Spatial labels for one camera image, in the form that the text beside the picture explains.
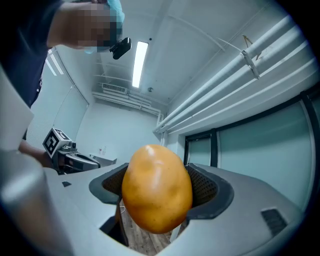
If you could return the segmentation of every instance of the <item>air vent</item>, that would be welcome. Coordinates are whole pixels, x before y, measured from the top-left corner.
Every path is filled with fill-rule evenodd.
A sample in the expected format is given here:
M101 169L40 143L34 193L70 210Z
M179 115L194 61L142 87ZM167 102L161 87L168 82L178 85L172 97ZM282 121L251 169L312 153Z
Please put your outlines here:
M277 209L263 210L261 214L273 237L287 226L286 221Z
M101 84L102 89L110 91L110 92L114 92L114 93L118 93L118 94L127 94L128 89L121 87L121 86L117 86L117 85L113 85L113 84L108 84L108 83L102 83Z

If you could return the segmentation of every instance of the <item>white wall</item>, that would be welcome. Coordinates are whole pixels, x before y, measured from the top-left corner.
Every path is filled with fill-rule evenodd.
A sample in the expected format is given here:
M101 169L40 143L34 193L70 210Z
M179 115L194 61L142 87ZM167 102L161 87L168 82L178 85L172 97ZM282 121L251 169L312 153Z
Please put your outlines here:
M142 146L160 144L160 139L152 132L156 123L155 115L138 109L94 103L80 125L76 137L78 151L98 153L100 147L106 146L106 156L115 154L117 162L129 162Z
M185 139L183 135L177 133L170 134L167 139L167 144L165 145L168 149L178 155L180 159L184 160L185 155Z
M93 76L98 74L98 66L95 64L97 53L87 54L83 50L72 49L64 45L58 45L56 48L65 69L83 97L89 104L94 103L91 90L97 83L97 77Z

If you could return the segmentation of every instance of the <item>black grille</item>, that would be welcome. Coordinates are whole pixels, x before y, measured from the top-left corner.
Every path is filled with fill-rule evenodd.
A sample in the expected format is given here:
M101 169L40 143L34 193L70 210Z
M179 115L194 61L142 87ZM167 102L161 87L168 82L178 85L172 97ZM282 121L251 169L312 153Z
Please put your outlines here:
M188 168L188 173L192 184L192 207L202 205L216 196L217 185L214 181L191 167Z
M276 236L287 226L286 221L277 209L264 210L261 214L272 236Z
M118 196L121 194L122 180L124 179L127 168L116 172L114 175L108 177L102 182L102 186L105 190L108 190Z

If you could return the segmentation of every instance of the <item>pipe bracket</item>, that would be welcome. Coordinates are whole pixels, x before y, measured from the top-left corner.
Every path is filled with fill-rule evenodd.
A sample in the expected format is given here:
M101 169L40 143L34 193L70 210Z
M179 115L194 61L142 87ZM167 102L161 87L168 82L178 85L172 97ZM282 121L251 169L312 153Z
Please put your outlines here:
M256 79L259 79L259 78L260 78L260 74L259 74L259 72L258 72L258 70L257 70L256 65L254 64L254 62L253 62L252 59L250 58L249 54L248 54L245 50L243 50L243 51L241 52L241 55L243 56L246 64L247 64L247 65L249 66L249 68L252 70L252 73L253 73L254 77L255 77Z

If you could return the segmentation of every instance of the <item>ceiling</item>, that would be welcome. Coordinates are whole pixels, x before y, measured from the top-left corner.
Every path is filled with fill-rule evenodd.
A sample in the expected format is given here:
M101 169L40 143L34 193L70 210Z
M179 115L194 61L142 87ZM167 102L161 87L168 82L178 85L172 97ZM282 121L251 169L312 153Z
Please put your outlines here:
M100 53L101 75L106 76L103 80L138 90L167 105L214 54L222 51L226 44L217 38L230 41L266 3L265 0L121 0L125 13L123 37L132 39L132 49L119 60L112 59L109 52ZM149 47L140 87L135 89L131 80L138 41L148 42Z

